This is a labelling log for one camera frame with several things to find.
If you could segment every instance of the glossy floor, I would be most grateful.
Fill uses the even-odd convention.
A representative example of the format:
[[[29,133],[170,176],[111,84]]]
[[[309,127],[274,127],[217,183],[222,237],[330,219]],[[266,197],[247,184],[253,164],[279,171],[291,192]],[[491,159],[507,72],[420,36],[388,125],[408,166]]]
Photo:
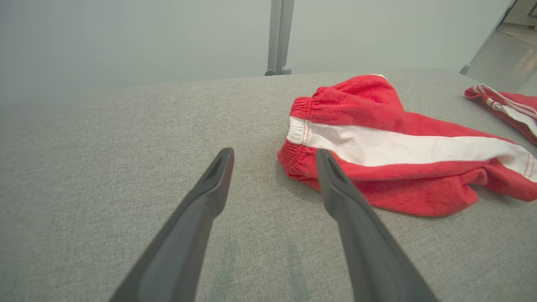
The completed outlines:
[[[466,75],[497,91],[537,96],[537,45],[496,31]]]

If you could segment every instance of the gray vertical post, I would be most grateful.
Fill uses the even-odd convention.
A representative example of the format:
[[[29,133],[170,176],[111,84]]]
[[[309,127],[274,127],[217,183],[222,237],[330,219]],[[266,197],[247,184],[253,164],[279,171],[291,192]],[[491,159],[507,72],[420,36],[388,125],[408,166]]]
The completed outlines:
[[[272,0],[268,40],[268,68],[265,75],[288,75],[287,50],[295,0]]]

